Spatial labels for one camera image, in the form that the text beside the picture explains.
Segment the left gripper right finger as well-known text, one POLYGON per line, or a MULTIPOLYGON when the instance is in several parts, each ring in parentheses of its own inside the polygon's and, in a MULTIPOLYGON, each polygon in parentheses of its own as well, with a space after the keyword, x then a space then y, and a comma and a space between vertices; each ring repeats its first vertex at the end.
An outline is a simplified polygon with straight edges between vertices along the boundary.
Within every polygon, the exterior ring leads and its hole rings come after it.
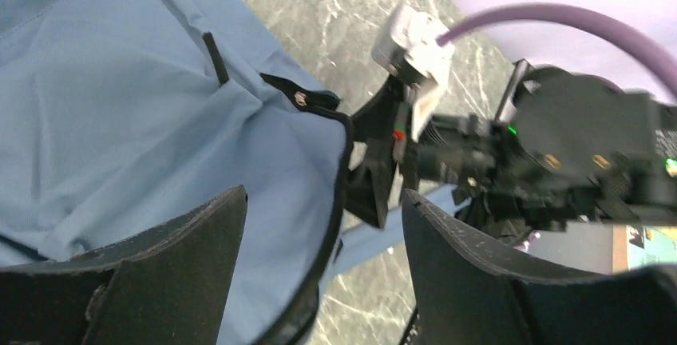
POLYGON ((676 268, 600 275, 511 248, 414 191, 402 224, 416 309, 405 344, 673 344, 676 268))

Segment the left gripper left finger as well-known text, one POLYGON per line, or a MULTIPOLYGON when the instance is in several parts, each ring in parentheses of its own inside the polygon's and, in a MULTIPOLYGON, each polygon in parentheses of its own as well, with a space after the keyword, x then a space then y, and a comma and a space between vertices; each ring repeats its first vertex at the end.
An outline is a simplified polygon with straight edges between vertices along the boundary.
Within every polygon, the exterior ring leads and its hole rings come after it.
POLYGON ((70 260, 3 268, 2 343, 216 343, 246 213, 237 186, 70 260))

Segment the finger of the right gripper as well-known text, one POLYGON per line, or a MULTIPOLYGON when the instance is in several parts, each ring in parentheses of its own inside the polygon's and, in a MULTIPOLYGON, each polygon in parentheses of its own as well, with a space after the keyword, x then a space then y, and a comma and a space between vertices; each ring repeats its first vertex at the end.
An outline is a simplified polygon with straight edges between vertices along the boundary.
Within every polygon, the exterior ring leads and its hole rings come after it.
POLYGON ((404 100, 404 85, 389 76, 381 89, 351 117, 354 141, 366 145, 360 164, 351 169, 346 210, 378 229, 386 225, 388 200, 394 182, 394 122, 404 100))

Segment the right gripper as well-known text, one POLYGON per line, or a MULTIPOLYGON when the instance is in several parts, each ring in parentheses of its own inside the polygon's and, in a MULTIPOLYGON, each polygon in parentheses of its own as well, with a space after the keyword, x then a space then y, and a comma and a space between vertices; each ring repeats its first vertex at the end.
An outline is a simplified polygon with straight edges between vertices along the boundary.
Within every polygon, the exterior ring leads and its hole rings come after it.
POLYGON ((563 231, 570 221, 676 223, 676 109, 555 66, 514 66, 497 115, 436 115, 418 178, 453 184, 460 219, 563 231))

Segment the blue backpack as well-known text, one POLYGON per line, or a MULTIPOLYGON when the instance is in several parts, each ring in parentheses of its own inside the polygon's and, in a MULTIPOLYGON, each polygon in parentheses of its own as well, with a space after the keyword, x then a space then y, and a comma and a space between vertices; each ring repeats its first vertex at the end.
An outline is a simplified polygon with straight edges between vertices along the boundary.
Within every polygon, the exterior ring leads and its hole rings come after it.
MULTIPOLYGON (((422 137, 409 91, 395 175, 422 137)), ((366 145, 339 106, 242 0, 1 0, 1 271, 70 260, 241 186, 214 344, 305 344, 362 233, 342 221, 366 145)))

